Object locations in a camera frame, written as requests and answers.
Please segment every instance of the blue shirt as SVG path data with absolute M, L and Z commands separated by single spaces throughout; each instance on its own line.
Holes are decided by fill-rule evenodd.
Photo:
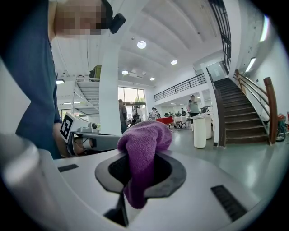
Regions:
M 48 0 L 27 16 L 13 37 L 3 61 L 12 77 L 31 100 L 16 134 L 61 158 L 53 138 L 60 122 L 56 104 L 56 72 L 48 39 Z

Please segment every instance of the stair step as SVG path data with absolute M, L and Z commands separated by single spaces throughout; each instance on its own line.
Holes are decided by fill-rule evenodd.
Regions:
M 238 108 L 234 110 L 224 111 L 225 116 L 233 116 L 233 115 L 249 113 L 249 112 L 255 112 L 254 107 L 250 106 L 250 107 L 245 107 L 245 108 Z
M 257 112 L 249 112 L 249 113 L 242 113 L 236 115 L 226 115 L 225 118 L 233 118 L 233 117 L 240 117 L 240 116 L 248 116 L 248 115 L 258 115 Z
M 226 129 L 238 129 L 243 127 L 253 127 L 262 125 L 259 117 L 245 120 L 225 121 Z
M 242 128 L 226 128 L 227 131 L 243 131 L 243 130 L 248 130 L 248 129 L 258 129 L 258 128 L 264 128 L 262 125 L 257 125 L 257 126 L 251 126 L 251 127 L 242 127 Z
M 221 94 L 225 95 L 225 94 L 231 94 L 231 93 L 234 93 L 234 92 L 242 92 L 242 91 L 240 90 L 240 88 L 236 88 L 236 89 L 233 89 L 233 90 L 221 91 Z
M 235 85 L 233 82 L 223 82 L 223 83 L 214 83 L 215 86 L 227 86 L 227 85 Z
M 222 94 L 222 98 L 229 97 L 229 96 L 235 96 L 235 95 L 241 95 L 241 94 L 244 95 L 244 93 L 242 91 L 230 92 L 230 93 Z
M 231 102 L 223 102 L 224 107 L 228 107 L 228 106 L 236 106 L 242 103 L 246 103 L 249 102 L 249 100 L 247 98 L 244 99 L 240 99 L 240 100 L 233 100 Z
M 226 137 L 226 143 L 258 143 L 268 140 L 267 134 Z
M 262 125 L 226 129 L 226 136 L 228 137 L 250 136 L 258 134 L 266 134 L 265 128 Z
M 225 122 L 234 122 L 239 120 L 250 120 L 259 118 L 257 112 L 250 112 L 245 114 L 238 114 L 238 115 L 229 115 L 225 116 Z
M 225 81 L 231 81 L 229 78 L 223 78 L 223 79 L 219 79 L 219 80 L 217 80 L 217 81 L 214 81 L 214 83 L 219 83 L 219 82 L 225 82 Z
M 215 87 L 216 87 L 217 89 L 219 89 L 220 91 L 226 91 L 226 90 L 238 88 L 238 86 L 237 86 L 236 84 L 223 85 L 223 86 L 215 86 Z
M 244 94 L 236 95 L 236 96 L 231 96 L 231 97 L 222 97 L 223 103 L 231 102 L 237 99 L 247 99 L 247 97 Z
M 241 109 L 241 108 L 245 108 L 245 107 L 248 107 L 248 105 L 251 106 L 251 103 L 250 102 L 245 102 L 245 103 L 240 103 L 240 104 L 235 104 L 235 105 L 224 105 L 224 108 L 231 108 L 231 110 L 235 110 L 235 109 Z
M 257 121 L 260 120 L 260 118 L 255 118 L 255 119 L 248 119 L 248 120 L 237 120 L 237 121 L 230 121 L 230 122 L 225 122 L 225 124 L 236 124 L 236 123 L 246 123 L 250 121 Z

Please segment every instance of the red table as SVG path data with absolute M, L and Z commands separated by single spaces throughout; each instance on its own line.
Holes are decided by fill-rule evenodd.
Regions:
M 165 125 L 168 125 L 169 128 L 170 128 L 170 124 L 173 123 L 173 118 L 172 117 L 165 117 L 165 118 L 160 118 L 160 119 L 157 119 L 158 122 L 161 122 Z

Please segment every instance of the purple cloth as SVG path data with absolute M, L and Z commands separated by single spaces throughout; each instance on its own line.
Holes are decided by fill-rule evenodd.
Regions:
M 157 121 L 143 121 L 129 128 L 117 143 L 117 149 L 128 151 L 131 180 L 124 194 L 134 208 L 145 205 L 144 191 L 154 181 L 154 155 L 156 150 L 167 149 L 172 133 L 166 125 Z

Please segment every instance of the white column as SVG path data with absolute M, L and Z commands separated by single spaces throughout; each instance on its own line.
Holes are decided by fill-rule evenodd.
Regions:
M 204 107 L 205 106 L 205 98 L 204 98 L 203 92 L 200 91 L 199 94 L 200 94 L 200 102 L 202 104 L 202 107 Z
M 101 46 L 99 50 L 101 57 L 98 61 L 102 65 L 99 85 L 99 115 L 103 134 L 121 135 L 117 90 L 119 50 L 123 37 L 148 1 L 124 0 L 123 4 L 120 4 L 120 1 L 112 2 L 114 15 L 122 13 L 126 18 L 126 22 L 116 34 L 107 32 L 102 35 L 99 44 Z
M 213 89 L 211 79 L 210 79 L 208 71 L 206 69 L 206 65 L 202 63 L 200 66 L 203 69 L 204 75 L 205 75 L 207 83 L 208 83 L 210 95 L 211 95 L 211 102 L 212 102 L 213 113 L 214 113 L 214 126 L 215 126 L 214 143 L 219 144 L 219 116 L 218 116 L 218 107 L 217 107 L 216 96 L 215 96 L 215 92 Z

